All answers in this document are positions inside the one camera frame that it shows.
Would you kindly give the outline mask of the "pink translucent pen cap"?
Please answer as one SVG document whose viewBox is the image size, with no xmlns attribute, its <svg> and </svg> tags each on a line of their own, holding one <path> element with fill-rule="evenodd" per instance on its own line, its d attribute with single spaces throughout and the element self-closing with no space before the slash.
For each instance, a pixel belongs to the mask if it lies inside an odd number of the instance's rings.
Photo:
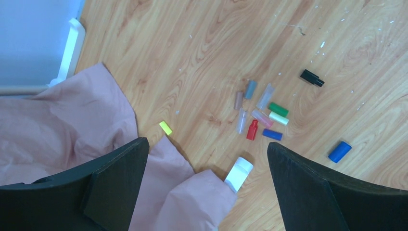
<svg viewBox="0 0 408 231">
<path fill-rule="evenodd" d="M 273 125 L 273 121 L 262 111 L 254 109 L 251 112 L 251 116 L 256 119 L 266 129 L 270 129 Z"/>
</svg>

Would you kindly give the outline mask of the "yellow pen cap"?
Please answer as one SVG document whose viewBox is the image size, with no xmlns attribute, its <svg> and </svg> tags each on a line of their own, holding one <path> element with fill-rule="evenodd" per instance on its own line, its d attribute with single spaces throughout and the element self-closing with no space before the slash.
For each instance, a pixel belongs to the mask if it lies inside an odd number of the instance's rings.
<svg viewBox="0 0 408 231">
<path fill-rule="evenodd" d="M 165 132 L 165 134 L 167 136 L 169 136 L 169 135 L 171 135 L 173 133 L 173 130 L 170 128 L 170 126 L 165 121 L 161 121 L 159 123 L 159 126 Z"/>
</svg>

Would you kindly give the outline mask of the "blue pen cap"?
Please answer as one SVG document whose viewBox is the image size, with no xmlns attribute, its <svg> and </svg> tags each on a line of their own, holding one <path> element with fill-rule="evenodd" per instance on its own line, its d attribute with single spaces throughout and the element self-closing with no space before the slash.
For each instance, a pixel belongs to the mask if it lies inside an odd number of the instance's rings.
<svg viewBox="0 0 408 231">
<path fill-rule="evenodd" d="M 345 141 L 340 141 L 329 153 L 328 158 L 334 163 L 338 163 L 351 149 L 352 146 L 350 144 Z"/>
</svg>

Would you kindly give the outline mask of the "red pen cap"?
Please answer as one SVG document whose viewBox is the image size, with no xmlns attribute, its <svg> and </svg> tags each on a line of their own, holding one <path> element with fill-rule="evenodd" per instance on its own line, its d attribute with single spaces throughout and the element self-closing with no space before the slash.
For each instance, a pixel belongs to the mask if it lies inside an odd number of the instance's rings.
<svg viewBox="0 0 408 231">
<path fill-rule="evenodd" d="M 254 141 L 256 138 L 257 130 L 258 130 L 258 120 L 253 119 L 249 126 L 246 138 L 248 140 Z"/>
</svg>

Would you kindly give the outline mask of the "pale green pen cap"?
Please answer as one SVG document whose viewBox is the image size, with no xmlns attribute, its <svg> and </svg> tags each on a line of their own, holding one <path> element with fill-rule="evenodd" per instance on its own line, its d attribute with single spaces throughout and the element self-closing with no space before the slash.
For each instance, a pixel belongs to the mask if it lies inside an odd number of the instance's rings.
<svg viewBox="0 0 408 231">
<path fill-rule="evenodd" d="M 272 120 L 274 120 L 274 121 L 276 121 L 276 122 L 278 122 L 278 123 L 284 125 L 284 126 L 286 126 L 286 125 L 289 123 L 289 119 L 287 119 L 287 118 L 285 118 L 285 117 L 283 117 L 283 116 L 281 116 L 281 115 L 279 115 L 279 114 L 277 114 L 277 113 L 275 113 L 275 112 L 273 112 L 273 111 L 271 111 L 271 112 L 269 113 L 269 116 L 268 116 L 268 117 L 269 117 L 270 119 L 272 119 Z"/>
</svg>

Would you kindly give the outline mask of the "black pen cap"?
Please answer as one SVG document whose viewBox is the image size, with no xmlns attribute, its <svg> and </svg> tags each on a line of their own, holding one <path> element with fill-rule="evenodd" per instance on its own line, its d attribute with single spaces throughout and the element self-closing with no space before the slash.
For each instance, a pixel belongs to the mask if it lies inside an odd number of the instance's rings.
<svg viewBox="0 0 408 231">
<path fill-rule="evenodd" d="M 322 87 L 324 85 L 324 81 L 320 79 L 317 75 L 314 73 L 310 72 L 309 70 L 305 69 L 302 74 L 300 75 L 300 78 L 304 79 L 305 81 L 309 82 L 312 85 L 316 85 L 318 87 Z"/>
</svg>

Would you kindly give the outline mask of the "purple pen cap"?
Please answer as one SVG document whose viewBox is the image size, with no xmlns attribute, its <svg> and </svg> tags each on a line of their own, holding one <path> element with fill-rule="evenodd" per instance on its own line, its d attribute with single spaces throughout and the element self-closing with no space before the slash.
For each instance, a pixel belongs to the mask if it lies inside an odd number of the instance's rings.
<svg viewBox="0 0 408 231">
<path fill-rule="evenodd" d="M 276 132 L 270 129 L 266 129 L 266 128 L 263 130 L 262 135 L 265 137 L 277 140 L 277 141 L 281 141 L 283 137 L 282 133 Z"/>
</svg>

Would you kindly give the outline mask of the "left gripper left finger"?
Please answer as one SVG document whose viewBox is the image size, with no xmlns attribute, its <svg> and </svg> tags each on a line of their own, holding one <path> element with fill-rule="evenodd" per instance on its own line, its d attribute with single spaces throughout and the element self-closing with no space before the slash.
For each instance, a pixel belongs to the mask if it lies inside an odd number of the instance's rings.
<svg viewBox="0 0 408 231">
<path fill-rule="evenodd" d="M 3 231 L 126 231 L 149 154 L 146 138 L 77 167 L 0 188 Z"/>
</svg>

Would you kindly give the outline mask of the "clear translucent pen cap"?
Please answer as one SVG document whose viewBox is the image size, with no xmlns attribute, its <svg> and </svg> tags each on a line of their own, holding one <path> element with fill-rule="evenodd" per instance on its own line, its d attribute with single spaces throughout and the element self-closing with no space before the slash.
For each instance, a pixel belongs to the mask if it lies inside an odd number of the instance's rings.
<svg viewBox="0 0 408 231">
<path fill-rule="evenodd" d="M 247 114 L 248 114 L 248 112 L 244 108 L 241 107 L 239 109 L 237 126 L 236 126 L 236 131 L 239 134 L 242 134 L 244 132 L 245 125 L 246 125 L 246 120 L 247 120 Z"/>
</svg>

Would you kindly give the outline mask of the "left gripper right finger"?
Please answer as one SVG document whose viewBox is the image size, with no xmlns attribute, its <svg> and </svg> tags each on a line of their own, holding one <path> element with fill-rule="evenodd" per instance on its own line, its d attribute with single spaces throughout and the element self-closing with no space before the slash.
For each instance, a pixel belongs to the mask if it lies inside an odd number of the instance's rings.
<svg viewBox="0 0 408 231">
<path fill-rule="evenodd" d="M 353 178 L 277 142 L 267 156 L 286 230 L 407 230 L 406 190 Z"/>
</svg>

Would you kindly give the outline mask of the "brown translucent pen cap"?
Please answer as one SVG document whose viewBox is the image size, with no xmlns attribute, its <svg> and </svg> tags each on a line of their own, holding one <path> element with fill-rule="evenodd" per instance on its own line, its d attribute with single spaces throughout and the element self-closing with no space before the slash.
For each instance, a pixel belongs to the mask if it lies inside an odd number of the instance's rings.
<svg viewBox="0 0 408 231">
<path fill-rule="evenodd" d="M 240 110 L 242 108 L 243 95 L 244 95 L 244 93 L 242 91 L 237 91 L 236 92 L 235 101 L 234 101 L 234 109 L 235 110 Z"/>
</svg>

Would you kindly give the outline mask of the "grey pen cap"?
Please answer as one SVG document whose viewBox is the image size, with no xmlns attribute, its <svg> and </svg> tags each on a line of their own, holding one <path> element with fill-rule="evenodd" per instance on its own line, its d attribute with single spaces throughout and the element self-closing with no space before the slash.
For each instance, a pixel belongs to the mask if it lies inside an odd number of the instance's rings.
<svg viewBox="0 0 408 231">
<path fill-rule="evenodd" d="M 244 94 L 244 98 L 248 99 L 248 100 L 252 99 L 256 87 L 257 87 L 257 81 L 249 80 L 248 84 L 247 84 L 247 87 L 246 87 L 245 94 Z"/>
</svg>

